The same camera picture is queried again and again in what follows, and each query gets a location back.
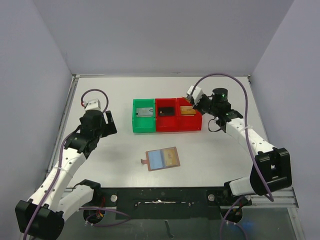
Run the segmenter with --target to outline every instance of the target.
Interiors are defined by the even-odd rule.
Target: small card
[[[142,164],[148,164],[148,170],[160,170],[179,167],[180,161],[176,147],[147,151],[146,160],[141,159]]]
[[[136,109],[137,117],[152,117],[154,115],[153,107],[140,107]]]
[[[159,107],[158,115],[161,117],[174,116],[175,108],[173,106]]]
[[[180,106],[181,115],[194,116],[196,115],[196,110],[192,106]]]

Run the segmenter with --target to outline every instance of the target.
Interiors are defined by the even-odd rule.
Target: robotic arm
[[[211,96],[203,93],[200,87],[191,86],[187,91],[187,100],[202,115],[210,114],[220,128],[236,139],[248,151],[250,146],[257,164],[267,186],[271,192],[290,187],[292,184],[290,155],[285,148],[276,148],[259,136],[250,126],[245,127],[243,116],[231,108],[228,102],[228,90],[215,88]],[[234,196],[240,195],[266,195],[267,190],[255,167],[252,167],[250,176],[226,182]]]
[[[27,231],[29,235],[40,239],[55,240],[65,221],[81,206],[87,203],[94,206],[100,204],[100,184],[93,181],[82,181],[79,187],[64,198],[62,194],[78,168],[97,147],[100,138],[117,133],[111,112],[106,111],[105,114],[108,123],[101,112],[98,99],[85,105],[85,114],[80,118],[81,125],[66,138],[64,149],[59,156],[61,161],[56,163],[28,201],[21,200],[16,205],[15,213],[20,232]]]

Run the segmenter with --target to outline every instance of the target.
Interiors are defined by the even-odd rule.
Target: white wall
[[[320,1],[295,0],[252,74],[269,139],[291,155],[307,240],[319,239]]]
[[[255,69],[293,0],[33,0],[74,74]]]
[[[0,1],[0,239],[45,176],[71,73],[31,0]]]

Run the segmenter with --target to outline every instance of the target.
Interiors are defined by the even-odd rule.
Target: purple cable
[[[114,209],[107,209],[107,208],[95,207],[95,206],[83,206],[83,207],[80,207],[79,210],[100,210],[100,211],[104,211],[104,212],[120,214],[120,215],[128,218],[123,221],[112,223],[112,224],[93,224],[94,227],[100,227],[100,228],[113,227],[113,226],[117,226],[120,224],[124,224],[124,223],[131,220],[131,217],[128,214],[121,212],[121,211],[114,210]],[[94,215],[96,215],[96,214],[94,213],[94,214],[89,215],[85,220],[88,221],[88,219],[93,217]]]
[[[107,111],[107,108],[108,108],[108,105],[109,105],[109,98],[108,98],[107,94],[106,94],[104,91],[100,90],[100,89],[93,88],[93,89],[90,89],[90,90],[88,90],[88,91],[85,91],[85,92],[82,94],[82,96],[81,96],[81,105],[84,103],[84,97],[85,97],[85,95],[86,95],[87,93],[90,93],[90,92],[93,92],[93,91],[100,92],[100,93],[102,93],[102,94],[105,96],[106,104],[105,104],[105,108],[104,108],[103,111],[102,111],[102,114],[104,114],[104,113]]]
[[[248,134],[248,128],[247,128],[247,126],[248,126],[248,94],[247,94],[247,91],[246,91],[246,89],[245,89],[245,86],[244,86],[237,78],[235,78],[234,76],[231,76],[231,75],[226,74],[226,73],[216,72],[216,73],[210,73],[210,74],[205,75],[205,76],[203,76],[202,78],[200,78],[200,79],[196,82],[196,84],[194,85],[194,87],[193,87],[190,95],[192,95],[192,94],[194,93],[194,91],[195,91],[195,89],[196,89],[196,86],[197,86],[203,79],[206,79],[206,78],[211,77],[211,76],[216,76],[216,75],[225,76],[225,77],[228,77],[228,78],[231,78],[231,79],[235,80],[235,81],[240,85],[240,87],[241,87],[242,90],[243,90],[244,98],[245,98],[245,110],[244,110],[244,127],[245,127],[244,132],[245,132],[245,141],[246,141],[246,144],[247,144],[247,146],[248,146],[248,150],[249,150],[249,153],[250,153],[251,160],[252,160],[252,162],[253,162],[253,166],[254,166],[256,172],[258,173],[258,176],[259,176],[259,178],[261,179],[261,182],[263,183],[263,186],[265,187],[267,193],[269,194],[269,196],[268,196],[268,195],[265,195],[265,197],[266,197],[267,199],[269,199],[271,202],[274,202],[274,201],[275,201],[275,200],[274,200],[274,197],[272,196],[272,193],[271,193],[271,191],[270,191],[270,188],[269,188],[269,186],[267,185],[267,182],[266,182],[266,180],[264,179],[264,176],[262,176],[262,173],[261,173],[261,171],[260,171],[260,169],[259,169],[259,167],[258,167],[258,165],[257,165],[257,162],[256,162],[256,160],[255,160],[254,153],[253,153],[253,151],[252,151],[252,149],[251,149],[251,145],[250,145],[250,142],[249,142],[249,134]]]
[[[36,218],[36,215],[37,213],[39,212],[42,204],[44,204],[45,200],[47,199],[48,195],[50,194],[52,188],[55,186],[56,184],[56,181],[60,175],[60,168],[62,166],[62,156],[63,156],[63,150],[64,150],[64,145],[67,141],[67,139],[71,136],[71,134],[73,134],[74,132],[70,133],[68,136],[65,137],[65,139],[62,141],[62,144],[61,144],[61,147],[60,147],[60,153],[59,153],[59,160],[58,160],[58,169],[56,170],[56,174],[54,176],[54,179],[52,180],[52,183],[50,184],[49,188],[47,189],[46,193],[44,194],[43,198],[41,199],[41,201],[39,202],[39,204],[36,206],[35,210],[34,210],[34,213],[32,214],[29,222],[28,222],[28,225],[26,226],[25,228],[25,231],[24,231],[24,234],[23,234],[23,240],[27,240],[27,236],[28,236],[28,232],[29,232],[29,229],[33,223],[33,221],[35,220]]]
[[[221,225],[220,225],[220,233],[219,233],[219,237],[220,237],[220,240],[222,240],[222,229],[225,225],[225,222],[226,222],[226,218],[228,216],[228,214],[231,212],[231,210],[234,208],[234,206],[236,206],[245,196],[241,196],[239,197],[233,204],[232,206],[228,209],[228,211],[226,212],[226,214],[224,215],[222,221],[221,221]],[[236,225],[238,228],[240,228],[244,234],[244,237],[245,237],[245,240],[248,240],[248,235],[246,233],[246,231],[244,230],[244,228],[240,225],[240,224],[237,224],[233,221],[228,221],[229,223],[231,224],[234,224]]]

